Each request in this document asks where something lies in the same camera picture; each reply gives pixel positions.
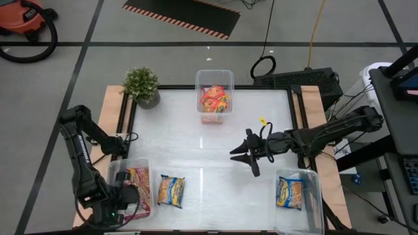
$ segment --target gray floor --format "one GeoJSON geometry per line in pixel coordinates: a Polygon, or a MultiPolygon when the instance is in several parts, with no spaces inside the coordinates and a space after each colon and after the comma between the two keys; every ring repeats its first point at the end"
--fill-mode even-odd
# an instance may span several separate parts
{"type": "MultiPolygon", "coordinates": [[[[45,177],[29,220],[22,217],[29,192],[54,127],[70,79],[76,81],[69,97],[69,106],[85,104],[97,121],[105,88],[120,84],[131,67],[151,67],[162,84],[194,84],[199,69],[230,69],[236,84],[251,84],[249,69],[261,54],[271,0],[261,1],[253,10],[242,3],[224,3],[239,10],[239,19],[226,46],[172,46],[164,42],[223,42],[208,35],[160,22],[122,9],[125,0],[42,0],[45,7],[54,8],[59,19],[56,26],[60,42],[74,42],[59,46],[46,61],[18,65],[0,60],[0,143],[3,164],[0,166],[0,222],[1,234],[19,231],[46,232],[69,229],[74,218],[71,192],[72,168],[67,150],[58,137],[53,148],[45,177]],[[90,42],[83,44],[95,9],[100,9],[90,42]],[[120,44],[98,46],[95,42],[144,42],[136,46],[120,44]],[[161,42],[147,46],[147,42],[161,42]],[[243,46],[240,42],[254,42],[243,46]],[[86,54],[82,47],[90,45],[86,54]],[[74,69],[77,61],[81,65],[74,69]]],[[[418,42],[416,0],[384,0],[402,38],[412,46],[418,42]]],[[[277,0],[266,54],[273,55],[276,72],[302,70],[308,60],[308,47],[321,0],[277,0]],[[290,42],[299,42],[288,46],[290,42]]],[[[20,36],[0,37],[0,42],[20,42],[20,36]]],[[[48,33],[41,37],[49,40],[48,33]]],[[[332,67],[340,75],[341,87],[347,91],[359,78],[359,71],[377,61],[394,61],[401,53],[399,42],[389,27],[378,0],[332,0],[324,8],[316,42],[324,42],[313,49],[312,67],[332,67]]],[[[40,47],[23,46],[2,49],[11,54],[34,54],[40,47]]],[[[261,64],[256,74],[262,74],[269,64],[261,64]]],[[[380,208],[384,208],[379,193],[365,194],[380,208]]],[[[346,194],[353,227],[366,232],[399,234],[393,223],[376,223],[378,213],[365,206],[357,197],[346,194]]]]}

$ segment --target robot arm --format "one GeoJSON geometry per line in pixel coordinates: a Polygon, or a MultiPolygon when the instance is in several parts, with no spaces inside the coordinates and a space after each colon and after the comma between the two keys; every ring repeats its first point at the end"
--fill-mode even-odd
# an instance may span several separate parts
{"type": "Polygon", "coordinates": [[[73,193],[83,208],[93,209],[92,216],[85,223],[95,227],[121,225],[123,215],[118,214],[118,210],[124,210],[128,204],[138,202],[138,191],[132,185],[123,185],[124,180],[130,179],[127,172],[116,174],[116,186],[106,183],[91,163],[82,132],[94,138],[101,145],[104,154],[126,154],[126,144],[121,137],[108,136],[97,126],[91,120],[90,110],[85,106],[67,110],[58,121],[74,168],[73,193]]]}
{"type": "Polygon", "coordinates": [[[260,175],[257,160],[261,157],[268,157],[273,163],[273,155],[286,153],[289,149],[293,153],[303,153],[305,156],[317,155],[329,142],[355,131],[378,131],[382,124],[383,118],[375,108],[362,106],[344,117],[312,129],[289,130],[284,133],[271,133],[270,130],[266,139],[263,139],[261,132],[260,136],[257,136],[251,129],[246,129],[247,139],[230,152],[244,154],[231,157],[231,160],[249,164],[257,177],[260,175]]]}

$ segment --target snack bag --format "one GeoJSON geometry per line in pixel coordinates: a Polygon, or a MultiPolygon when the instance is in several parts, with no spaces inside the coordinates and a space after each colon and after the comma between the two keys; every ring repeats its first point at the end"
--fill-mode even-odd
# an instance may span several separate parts
{"type": "Polygon", "coordinates": [[[279,177],[276,205],[284,208],[302,209],[303,180],[289,180],[279,177]]]}
{"type": "Polygon", "coordinates": [[[161,184],[159,185],[158,201],[160,203],[173,205],[182,208],[182,199],[184,191],[184,178],[175,178],[161,175],[161,184]]]}
{"type": "Polygon", "coordinates": [[[206,99],[203,102],[203,112],[222,113],[228,108],[228,104],[215,99],[206,99]]]}
{"type": "Polygon", "coordinates": [[[204,100],[206,100],[206,99],[219,99],[219,98],[221,98],[225,95],[226,95],[226,93],[223,90],[223,87],[213,85],[210,88],[205,88],[204,89],[204,95],[201,98],[201,103],[203,103],[204,100]]]}
{"type": "Polygon", "coordinates": [[[126,182],[127,184],[135,185],[139,193],[139,209],[135,215],[136,203],[129,204],[124,211],[125,220],[142,219],[150,216],[151,214],[151,196],[150,196],[150,174],[148,167],[144,168],[128,168],[126,169],[131,173],[131,179],[126,182]]]}

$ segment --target plastic container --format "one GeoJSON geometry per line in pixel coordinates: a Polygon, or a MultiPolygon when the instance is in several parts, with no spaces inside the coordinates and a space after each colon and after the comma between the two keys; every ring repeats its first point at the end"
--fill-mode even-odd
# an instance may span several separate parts
{"type": "Polygon", "coordinates": [[[233,111],[234,74],[229,70],[200,70],[196,73],[197,112],[201,115],[202,123],[222,123],[223,118],[233,111]],[[201,98],[205,88],[218,85],[224,87],[229,96],[228,106],[223,113],[205,113],[201,98]]]}
{"type": "MultiPolygon", "coordinates": [[[[116,173],[120,171],[125,171],[128,168],[147,168],[148,167],[148,175],[149,175],[149,194],[150,194],[150,214],[146,217],[140,218],[140,219],[133,219],[133,220],[144,220],[152,218],[155,214],[155,204],[154,204],[154,196],[153,196],[153,178],[152,178],[152,169],[150,167],[149,162],[146,159],[124,159],[124,160],[118,160],[118,161],[112,161],[109,165],[109,171],[108,171],[108,179],[107,182],[109,185],[114,185],[115,183],[115,177],[116,173]]],[[[128,206],[128,209],[126,211],[121,211],[121,213],[125,212],[125,218],[126,216],[132,215],[136,204],[131,204],[128,206]]],[[[140,212],[145,212],[144,209],[140,206],[137,212],[137,215],[140,212]]]]}
{"type": "Polygon", "coordinates": [[[321,184],[318,174],[313,170],[280,169],[276,172],[276,193],[280,176],[286,179],[303,180],[302,208],[298,210],[276,206],[274,213],[276,232],[285,235],[324,235],[321,184]]]}

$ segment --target wooden table frame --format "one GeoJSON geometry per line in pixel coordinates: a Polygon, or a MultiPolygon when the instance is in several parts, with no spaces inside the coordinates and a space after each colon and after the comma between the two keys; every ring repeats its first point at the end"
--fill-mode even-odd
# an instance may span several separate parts
{"type": "MultiPolygon", "coordinates": [[[[191,86],[165,86],[165,89],[190,89],[191,86]]],[[[253,87],[252,89],[269,89],[265,87],[253,87]]],[[[297,127],[307,125],[309,128],[316,127],[326,123],[321,96],[319,89],[316,86],[302,86],[300,87],[299,95],[293,93],[292,102],[289,99],[291,113],[295,115],[297,127]],[[299,99],[302,98],[304,110],[300,109],[299,99]]],[[[98,121],[98,126],[108,134],[112,133],[128,133],[132,128],[133,114],[135,113],[135,105],[132,100],[127,97],[124,98],[121,86],[108,86],[104,95],[101,114],[98,121]],[[127,107],[126,112],[121,112],[123,106],[127,107]]],[[[326,147],[323,152],[334,155],[331,147],[326,147]]],[[[96,161],[102,155],[100,146],[93,146],[90,157],[92,162],[96,161]]],[[[95,165],[95,168],[106,179],[108,166],[111,157],[105,157],[102,161],[95,165]]],[[[336,161],[325,154],[320,154],[315,158],[317,172],[321,179],[322,196],[325,202],[329,205],[334,214],[341,220],[341,222],[351,228],[349,220],[346,200],[342,190],[340,175],[336,166],[336,161]]],[[[80,211],[85,218],[91,214],[91,209],[84,210],[80,207],[80,211]]],[[[80,226],[82,224],[79,216],[75,216],[73,226],[80,226]]]]}

